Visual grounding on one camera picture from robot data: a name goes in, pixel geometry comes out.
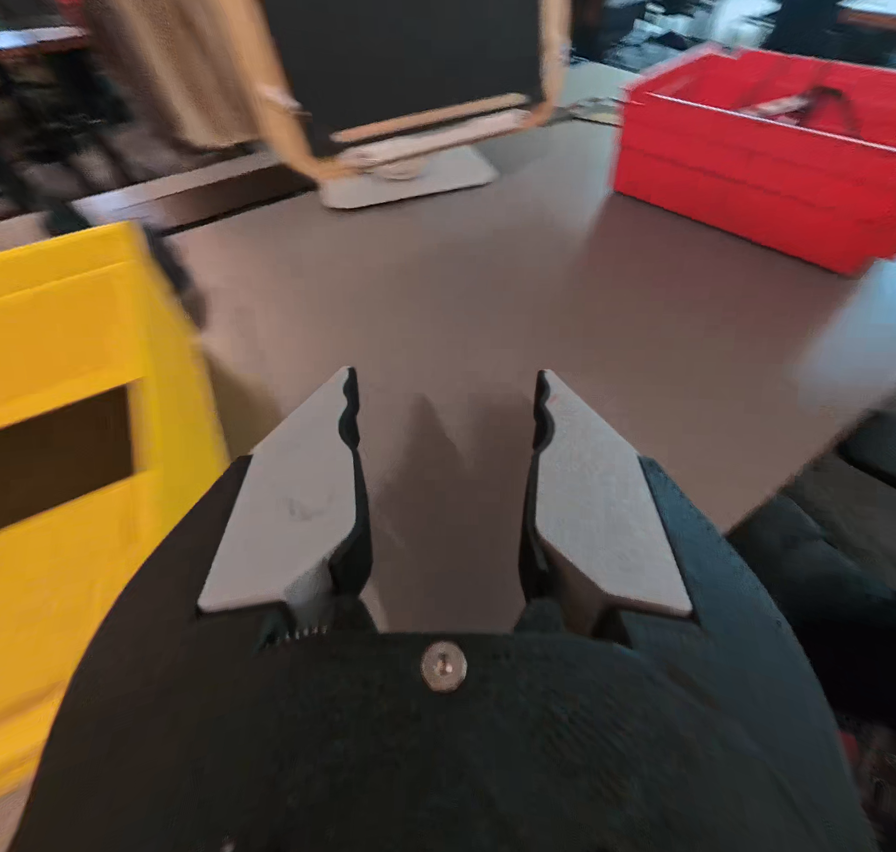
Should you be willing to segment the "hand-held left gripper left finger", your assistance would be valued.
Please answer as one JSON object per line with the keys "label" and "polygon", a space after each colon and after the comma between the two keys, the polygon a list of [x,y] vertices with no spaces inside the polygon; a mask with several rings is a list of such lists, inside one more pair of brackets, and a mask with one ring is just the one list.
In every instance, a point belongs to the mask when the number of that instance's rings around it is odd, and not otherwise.
{"label": "hand-held left gripper left finger", "polygon": [[359,410],[357,371],[344,366],[253,448],[201,612],[324,613],[360,597],[373,551]]}

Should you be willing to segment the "red plastic bin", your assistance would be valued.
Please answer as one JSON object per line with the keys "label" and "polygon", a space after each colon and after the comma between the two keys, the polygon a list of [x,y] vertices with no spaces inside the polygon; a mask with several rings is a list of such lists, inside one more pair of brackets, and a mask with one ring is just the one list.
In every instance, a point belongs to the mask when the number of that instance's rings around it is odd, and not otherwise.
{"label": "red plastic bin", "polygon": [[893,260],[894,70],[698,46],[626,87],[613,189],[836,274]]}

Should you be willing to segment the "wooden book stand black panel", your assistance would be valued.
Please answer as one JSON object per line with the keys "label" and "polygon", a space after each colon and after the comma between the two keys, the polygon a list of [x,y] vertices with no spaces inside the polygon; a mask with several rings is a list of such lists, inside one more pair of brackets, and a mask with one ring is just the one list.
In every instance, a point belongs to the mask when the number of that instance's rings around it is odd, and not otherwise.
{"label": "wooden book stand black panel", "polygon": [[547,123],[572,0],[213,0],[262,141],[331,210],[493,183]]}

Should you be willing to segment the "tan cardboard sheet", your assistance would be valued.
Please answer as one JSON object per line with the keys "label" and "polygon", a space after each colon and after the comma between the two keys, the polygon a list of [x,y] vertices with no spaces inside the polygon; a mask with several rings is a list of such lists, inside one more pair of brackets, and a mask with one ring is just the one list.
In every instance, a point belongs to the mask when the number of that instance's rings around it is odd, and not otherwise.
{"label": "tan cardboard sheet", "polygon": [[261,141],[213,0],[87,0],[113,63],[177,147],[223,151]]}

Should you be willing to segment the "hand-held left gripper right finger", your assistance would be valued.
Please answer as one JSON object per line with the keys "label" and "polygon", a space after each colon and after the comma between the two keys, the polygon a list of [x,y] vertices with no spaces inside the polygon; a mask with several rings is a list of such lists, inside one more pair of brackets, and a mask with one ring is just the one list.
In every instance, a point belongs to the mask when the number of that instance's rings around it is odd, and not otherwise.
{"label": "hand-held left gripper right finger", "polygon": [[678,620],[693,603],[638,451],[554,371],[541,370],[519,574],[575,634],[615,612]]}

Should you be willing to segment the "yellow plastic bin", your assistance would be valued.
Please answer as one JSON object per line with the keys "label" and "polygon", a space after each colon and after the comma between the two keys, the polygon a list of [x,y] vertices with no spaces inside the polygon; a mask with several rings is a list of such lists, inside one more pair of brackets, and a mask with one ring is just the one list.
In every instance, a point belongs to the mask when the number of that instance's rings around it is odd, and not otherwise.
{"label": "yellow plastic bin", "polygon": [[229,463],[198,331],[135,225],[2,252],[2,796],[122,589]]}

